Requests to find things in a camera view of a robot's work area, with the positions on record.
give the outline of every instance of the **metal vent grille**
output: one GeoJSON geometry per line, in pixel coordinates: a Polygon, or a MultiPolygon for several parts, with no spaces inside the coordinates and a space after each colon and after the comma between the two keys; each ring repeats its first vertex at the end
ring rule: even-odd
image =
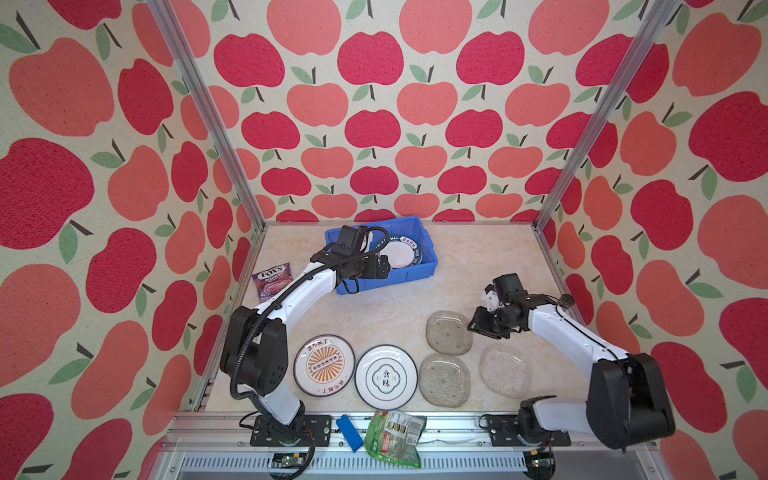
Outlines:
{"type": "MultiPolygon", "coordinates": [[[[280,472],[269,468],[273,453],[187,453],[183,472],[280,472]]],[[[522,452],[420,452],[421,472],[524,472],[522,452]]],[[[415,473],[413,468],[381,462],[364,451],[317,452],[310,468],[312,473],[359,474],[366,472],[415,473]]]]}

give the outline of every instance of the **plate with orange sunburst design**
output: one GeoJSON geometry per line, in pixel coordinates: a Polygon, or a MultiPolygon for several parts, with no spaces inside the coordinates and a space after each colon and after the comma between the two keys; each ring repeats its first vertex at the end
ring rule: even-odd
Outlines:
{"type": "Polygon", "coordinates": [[[355,353],[335,335],[311,339],[296,354],[293,378],[307,395],[331,396],[343,389],[355,372],[355,353]]]}

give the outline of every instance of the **green snack bag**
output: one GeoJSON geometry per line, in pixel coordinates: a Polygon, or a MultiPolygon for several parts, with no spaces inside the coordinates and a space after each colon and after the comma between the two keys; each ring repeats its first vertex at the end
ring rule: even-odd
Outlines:
{"type": "Polygon", "coordinates": [[[416,451],[416,444],[426,426],[426,417],[398,411],[377,411],[368,425],[366,451],[383,462],[421,468],[422,460],[416,451]]]}

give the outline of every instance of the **apple wallpaper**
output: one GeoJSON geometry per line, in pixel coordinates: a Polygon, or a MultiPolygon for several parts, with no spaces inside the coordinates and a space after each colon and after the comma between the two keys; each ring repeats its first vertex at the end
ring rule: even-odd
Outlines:
{"type": "MultiPolygon", "coordinates": [[[[260,166],[250,186],[271,223],[532,220],[647,10],[625,0],[193,1],[210,23],[198,68],[240,159],[260,166]]],[[[668,69],[666,48],[654,51],[630,101],[652,97],[668,69]]],[[[202,140],[188,107],[184,122],[202,140]]],[[[609,125],[594,161],[616,149],[609,125]]]]}
{"type": "Polygon", "coordinates": [[[1,480],[146,478],[230,308],[253,228],[159,51],[143,2],[0,2],[1,480]]]}
{"type": "Polygon", "coordinates": [[[660,363],[676,480],[768,478],[766,13],[683,3],[548,228],[589,328],[660,363]]]}

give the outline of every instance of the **textured glass dish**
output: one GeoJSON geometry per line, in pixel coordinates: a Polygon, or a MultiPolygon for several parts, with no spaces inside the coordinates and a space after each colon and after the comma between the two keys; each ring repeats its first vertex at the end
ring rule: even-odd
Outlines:
{"type": "Polygon", "coordinates": [[[419,368],[419,389],[424,399],[438,407],[456,408],[469,399],[467,365],[455,356],[433,353],[419,368]]]}
{"type": "Polygon", "coordinates": [[[461,313],[438,310],[427,319],[427,343],[446,355],[464,355],[472,347],[469,320],[461,313]]]}
{"type": "Polygon", "coordinates": [[[531,389],[531,367],[520,354],[508,346],[490,345],[480,359],[480,378],[483,383],[511,399],[521,399],[531,389]]]}

